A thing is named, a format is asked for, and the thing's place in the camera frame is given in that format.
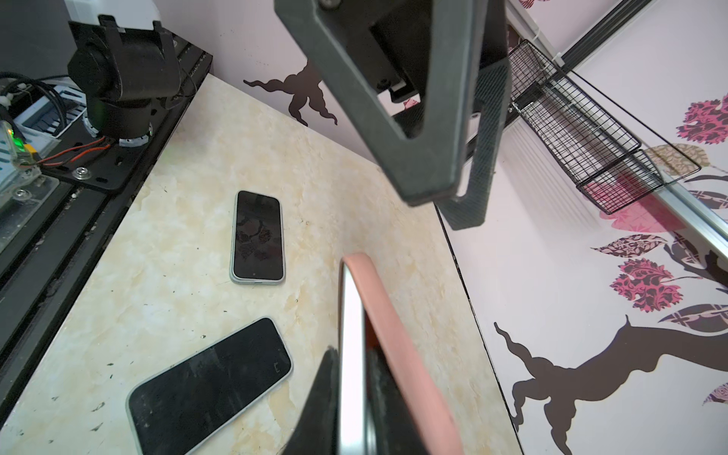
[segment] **black phone screen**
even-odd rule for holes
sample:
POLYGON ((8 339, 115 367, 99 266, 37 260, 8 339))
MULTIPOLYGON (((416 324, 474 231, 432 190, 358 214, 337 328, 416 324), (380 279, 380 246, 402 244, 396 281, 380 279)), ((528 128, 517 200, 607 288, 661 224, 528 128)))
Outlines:
POLYGON ((142 453, 186 454, 290 369, 283 341, 265 317, 149 379, 128 403, 142 453))
POLYGON ((283 235, 278 199, 241 191, 237 194, 233 273, 249 280, 283 278, 283 235))

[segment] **wall decal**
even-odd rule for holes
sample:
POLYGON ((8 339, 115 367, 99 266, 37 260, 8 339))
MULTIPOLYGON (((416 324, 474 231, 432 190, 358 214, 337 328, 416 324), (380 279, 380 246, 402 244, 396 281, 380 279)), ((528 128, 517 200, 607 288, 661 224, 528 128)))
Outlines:
POLYGON ((721 332, 728 328, 728 305, 688 306, 660 320, 661 323, 665 321, 680 324, 698 332, 721 332))
POLYGON ((534 6, 534 0, 518 0, 524 8, 528 9, 532 6, 534 6))
POLYGON ((673 274, 649 259, 630 259, 620 266, 623 274, 609 286, 622 297, 634 301, 633 308, 644 312, 660 311, 682 300, 680 286, 665 285, 673 274))
POLYGON ((714 191, 690 190, 697 200, 701 201, 707 208, 718 210, 728 208, 728 196, 714 191))
POLYGON ((685 261, 685 252, 678 242, 672 244, 672 247, 665 245, 663 248, 668 252, 673 261, 680 264, 685 272, 694 273, 699 277, 703 277, 707 280, 713 280, 717 283, 722 284, 725 288, 728 288, 728 272, 718 267, 718 255, 711 251, 704 256, 704 264, 700 266, 693 266, 685 261))
POLYGON ((683 123, 677 128, 681 138, 708 144, 725 141, 728 137, 728 95, 722 102, 710 100, 691 104, 683 123))
POLYGON ((686 182, 697 182, 701 180, 718 180, 728 182, 728 175, 699 175, 697 177, 689 178, 686 182))
POLYGON ((310 60, 306 61, 304 69, 297 74, 291 74, 285 77, 283 82, 278 79, 271 79, 268 82, 261 81, 243 81, 251 87, 262 87, 267 92, 284 92, 293 95, 293 99, 288 105, 290 115, 305 126, 309 126, 301 117, 301 108, 309 102, 309 107, 318 112, 325 119, 333 119, 334 124, 339 124, 335 115, 326 108, 326 101, 323 99, 323 92, 319 88, 321 83, 321 75, 310 60))
POLYGON ((576 416, 576 400, 601 401, 624 384, 632 371, 654 371, 660 357, 674 357, 719 371, 728 371, 728 333, 700 336, 665 328, 633 327, 629 318, 606 349, 576 368, 554 365, 543 357, 532 357, 528 348, 514 343, 495 323, 496 332, 509 351, 520 358, 533 379, 513 385, 513 424, 523 424, 526 398, 551 400, 544 414, 551 425, 553 442, 564 455, 571 455, 566 432, 576 416))
POLYGON ((705 401, 703 401, 703 404, 711 401, 715 403, 728 403, 728 382, 712 391, 705 401))
POLYGON ((629 237, 617 239, 607 246, 592 248, 600 253, 611 254, 620 258, 634 258, 650 250, 654 250, 668 241, 657 235, 634 234, 629 237))
POLYGON ((689 264, 704 269, 700 263, 700 256, 698 255, 697 248, 685 237, 681 236, 677 232, 673 232, 675 240, 672 245, 672 259, 676 262, 689 264))
MULTIPOLYGON (((698 146, 693 146, 687 143, 673 144, 679 151, 686 154, 690 159, 698 163, 701 167, 707 167, 711 165, 711 161, 708 158, 705 150, 698 146)), ((695 165, 687 159, 684 155, 681 155, 677 150, 668 144, 661 146, 652 147, 651 149, 645 150, 647 156, 663 170, 666 174, 672 175, 673 177, 679 177, 686 175, 697 168, 695 165)))
POLYGON ((634 204, 607 215, 599 212, 599 218, 614 220, 612 227, 632 232, 669 232, 683 229, 685 225, 653 194, 643 197, 634 204))

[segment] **floral wall decal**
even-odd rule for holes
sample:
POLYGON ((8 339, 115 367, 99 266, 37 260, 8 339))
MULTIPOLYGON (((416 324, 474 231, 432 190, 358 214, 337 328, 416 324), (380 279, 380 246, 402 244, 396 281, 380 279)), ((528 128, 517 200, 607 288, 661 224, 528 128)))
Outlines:
POLYGON ((715 251, 709 251, 704 256, 699 256, 699 264, 692 265, 689 261, 686 261, 684 256, 685 251, 678 242, 673 243, 672 247, 665 245, 663 248, 670 255, 670 258, 680 264, 685 272, 696 274, 698 277, 706 280, 713 280, 718 284, 724 286, 724 288, 717 288, 720 291, 726 292, 725 288, 728 288, 728 270, 722 269, 718 265, 718 255, 715 251))
POLYGON ((683 229, 685 225, 657 198, 650 194, 634 204, 607 215, 599 213, 604 220, 614 220, 612 227, 632 232, 669 232, 683 229))
POLYGON ((409 109, 410 107, 414 106, 415 104, 419 104, 419 101, 414 98, 410 98, 407 101, 405 101, 405 109, 409 109))
POLYGON ((712 391, 705 401, 703 401, 703 404, 711 401, 715 403, 728 403, 728 382, 712 391))
POLYGON ((600 253, 611 254, 620 258, 634 258, 650 250, 654 250, 668 241, 657 235, 634 234, 629 237, 617 239, 607 246, 592 248, 600 253))
POLYGON ((680 286, 665 285, 673 274, 649 259, 630 259, 620 266, 624 272, 609 286, 622 297, 634 301, 633 308, 644 312, 660 311, 682 300, 680 286))
POLYGON ((672 245, 672 259, 680 264, 689 264, 702 268, 697 248, 685 237, 673 232, 675 241, 672 245))
POLYGON ((728 328, 728 305, 701 304, 688 306, 660 320, 661 323, 665 321, 680 324, 698 332, 724 331, 728 328))
POLYGON ((712 208, 713 210, 728 208, 728 196, 725 194, 716 193, 714 191, 690 190, 690 192, 697 198, 697 200, 705 204, 707 208, 712 208))
POLYGON ((720 100, 693 103, 685 113, 678 136, 688 141, 721 143, 728 137, 728 95, 720 100))
POLYGON ((524 8, 528 9, 532 6, 534 6, 534 0, 518 0, 524 8))
POLYGON ((652 147, 651 149, 645 150, 647 156, 663 170, 666 174, 672 175, 673 177, 679 177, 681 175, 687 175, 697 170, 697 167, 692 159, 701 167, 707 167, 711 165, 711 161, 708 158, 705 150, 698 146, 693 146, 687 143, 677 143, 674 146, 679 150, 675 150, 668 144, 661 146, 652 147))

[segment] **screw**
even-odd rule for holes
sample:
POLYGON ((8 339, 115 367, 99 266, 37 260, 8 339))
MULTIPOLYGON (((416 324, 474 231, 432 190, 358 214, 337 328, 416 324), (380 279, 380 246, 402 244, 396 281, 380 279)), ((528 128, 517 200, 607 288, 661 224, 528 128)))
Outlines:
POLYGON ((390 88, 392 86, 392 83, 389 81, 389 79, 382 79, 379 81, 376 85, 376 89, 380 91, 385 91, 386 89, 390 88))
POLYGON ((24 201, 31 198, 31 192, 27 189, 18 188, 12 196, 18 201, 24 201))
POLYGON ((71 174, 74 178, 78 180, 86 180, 88 178, 91 178, 91 171, 88 170, 86 167, 77 167, 71 174))
POLYGON ((319 0, 319 6, 323 9, 336 9, 341 6, 341 0, 319 0))

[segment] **phone case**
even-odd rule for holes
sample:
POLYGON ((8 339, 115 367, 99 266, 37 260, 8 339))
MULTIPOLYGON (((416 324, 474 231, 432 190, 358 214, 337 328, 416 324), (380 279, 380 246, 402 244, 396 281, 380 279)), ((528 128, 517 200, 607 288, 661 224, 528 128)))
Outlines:
POLYGON ((275 327, 275 330, 276 330, 276 332, 278 333, 278 336, 280 337, 280 340, 281 340, 281 342, 283 343, 283 347, 285 348, 285 353, 286 353, 286 354, 288 355, 288 358, 290 359, 290 370, 289 370, 289 371, 288 371, 288 373, 287 373, 287 374, 286 374, 285 376, 283 376, 283 377, 282 377, 282 378, 281 378, 281 379, 280 379, 280 380, 279 380, 278 382, 276 382, 275 384, 273 384, 273 385, 272 385, 271 387, 269 387, 269 388, 268 388, 268 389, 267 389, 267 390, 266 390, 265 392, 261 393, 261 394, 260 394, 260 395, 259 395, 259 396, 258 396, 258 397, 257 397, 257 398, 255 399, 255 400, 251 401, 249 405, 245 406, 245 407, 244 407, 244 408, 243 408, 242 410, 240 410, 240 412, 239 412, 239 413, 235 414, 235 415, 234 415, 234 416, 233 416, 232 418, 230 418, 230 420, 228 420, 228 421, 227 421, 227 422, 225 422, 224 424, 220 425, 220 427, 218 427, 218 429, 216 429, 215 431, 213 431, 212 433, 210 433, 210 434, 209 434, 209 435, 208 435, 208 436, 207 436, 207 437, 206 437, 205 439, 201 440, 201 441, 200 441, 200 442, 199 442, 199 443, 198 443, 198 444, 197 444, 197 445, 196 445, 195 447, 191 448, 191 449, 189 450, 189 452, 187 452, 187 454, 191 454, 192 452, 196 451, 196 450, 197 450, 197 449, 198 449, 198 448, 199 448, 199 447, 200 447, 200 446, 201 446, 202 444, 204 444, 204 443, 205 443, 205 441, 206 441, 206 440, 210 439, 210 438, 211 438, 212 436, 214 436, 214 435, 215 435, 215 434, 216 434, 216 433, 217 433, 218 431, 222 430, 222 429, 223 429, 224 427, 226 427, 227 425, 229 425, 229 424, 230 424, 230 422, 232 422, 232 421, 234 421, 235 419, 237 419, 237 418, 238 418, 238 417, 240 416, 240 414, 244 413, 244 412, 245 412, 246 410, 248 410, 248 408, 249 408, 249 407, 251 407, 252 405, 256 404, 256 403, 257 403, 257 402, 258 402, 258 401, 259 401, 259 400, 260 400, 260 399, 261 399, 262 397, 264 397, 264 396, 268 395, 268 394, 269 394, 270 392, 272 392, 273 390, 276 390, 276 388, 278 388, 278 387, 279 387, 279 386, 280 386, 280 385, 281 385, 281 384, 282 384, 282 383, 283 383, 283 382, 284 382, 284 381, 285 381, 286 379, 288 379, 288 377, 289 377, 289 376, 290 376, 290 375, 291 375, 291 374, 293 373, 293 369, 295 368, 295 365, 294 365, 294 362, 293 362, 293 357, 292 357, 292 356, 290 355, 290 350, 288 349, 288 346, 286 346, 286 344, 285 344, 285 340, 283 339, 283 335, 281 335, 281 333, 280 333, 280 329, 278 328, 278 325, 277 325, 277 324, 275 323, 275 321, 273 320, 273 318, 272 318, 272 317, 270 317, 270 316, 263 316, 263 317, 259 317, 258 319, 256 319, 256 320, 252 321, 252 322, 251 322, 250 324, 247 324, 247 325, 246 325, 245 327, 243 327, 243 328, 240 328, 240 329, 236 330, 235 332, 232 332, 232 333, 229 333, 228 335, 225 335, 225 336, 223 336, 222 338, 220 338, 220 339, 216 340, 216 341, 215 341, 214 343, 208 344, 208 345, 207 345, 206 347, 204 347, 204 348, 200 349, 199 351, 196 351, 196 352, 195 352, 194 354, 192 354, 192 355, 190 355, 190 356, 188 356, 188 357, 185 357, 184 359, 180 360, 179 362, 175 363, 174 365, 171 365, 170 367, 168 367, 168 368, 165 368, 164 370, 160 371, 159 373, 157 373, 157 374, 153 374, 152 376, 148 377, 147 379, 144 379, 144 380, 143 380, 142 382, 140 382, 139 384, 136 384, 136 385, 135 385, 135 386, 134 386, 134 387, 133 387, 133 388, 132 388, 132 389, 131 389, 131 390, 129 391, 129 394, 127 395, 127 398, 126 398, 126 400, 124 401, 124 406, 125 406, 125 407, 126 407, 126 409, 127 409, 127 418, 129 419, 129 425, 131 426, 132 434, 134 434, 134 444, 136 445, 136 449, 137 449, 137 454, 139 454, 139 455, 146 455, 146 454, 144 454, 144 453, 143 453, 143 452, 141 451, 141 444, 139 443, 139 437, 137 436, 137 432, 136 432, 136 429, 134 428, 134 421, 133 421, 133 419, 132 419, 132 412, 131 412, 131 409, 130 409, 130 407, 129 407, 129 399, 131 398, 131 396, 132 396, 132 393, 134 393, 134 391, 135 391, 135 390, 136 390, 136 389, 137 389, 137 388, 138 388, 139 386, 141 386, 142 384, 145 384, 146 382, 148 382, 148 381, 150 381, 150 380, 152 380, 152 379, 156 378, 157 376, 159 376, 159 375, 162 375, 162 374, 164 374, 164 373, 165 373, 166 371, 168 371, 168 370, 170 370, 170 369, 172 369, 172 368, 176 367, 177 365, 179 365, 179 364, 181 364, 181 363, 184 363, 184 362, 186 362, 187 360, 189 360, 189 359, 193 358, 193 357, 194 357, 195 355, 198 355, 198 354, 199 354, 200 352, 202 352, 202 351, 204 351, 204 350, 206 350, 206 349, 210 348, 211 346, 214 346, 214 345, 216 345, 216 344, 217 344, 217 343, 219 343, 220 341, 223 341, 224 339, 226 339, 226 338, 228 338, 228 337, 230 337, 230 336, 233 336, 234 334, 236 334, 236 333, 238 333, 238 332, 240 332, 240 331, 243 331, 243 330, 245 330, 245 329, 246 329, 246 328, 247 328, 248 326, 250 326, 250 325, 252 325, 252 324, 255 324, 255 323, 256 323, 256 322, 258 322, 259 320, 261 320, 261 319, 265 319, 265 318, 268 318, 268 319, 270 319, 270 320, 271 320, 271 322, 273 323, 273 326, 275 327))
POLYGON ((345 256, 344 263, 427 451, 430 455, 462 455, 460 434, 448 404, 392 306, 374 262, 366 254, 356 253, 345 256))
MULTIPOLYGON (((265 197, 273 197, 268 194, 256 193, 265 197)), ((232 241, 230 243, 230 281, 235 282, 239 285, 277 285, 285 280, 285 238, 283 237, 283 205, 277 197, 273 199, 278 201, 278 208, 280 209, 280 252, 283 256, 283 276, 280 280, 257 280, 255 278, 241 278, 238 277, 233 271, 233 261, 235 260, 235 220, 237 216, 237 193, 235 193, 235 205, 232 211, 232 241)))

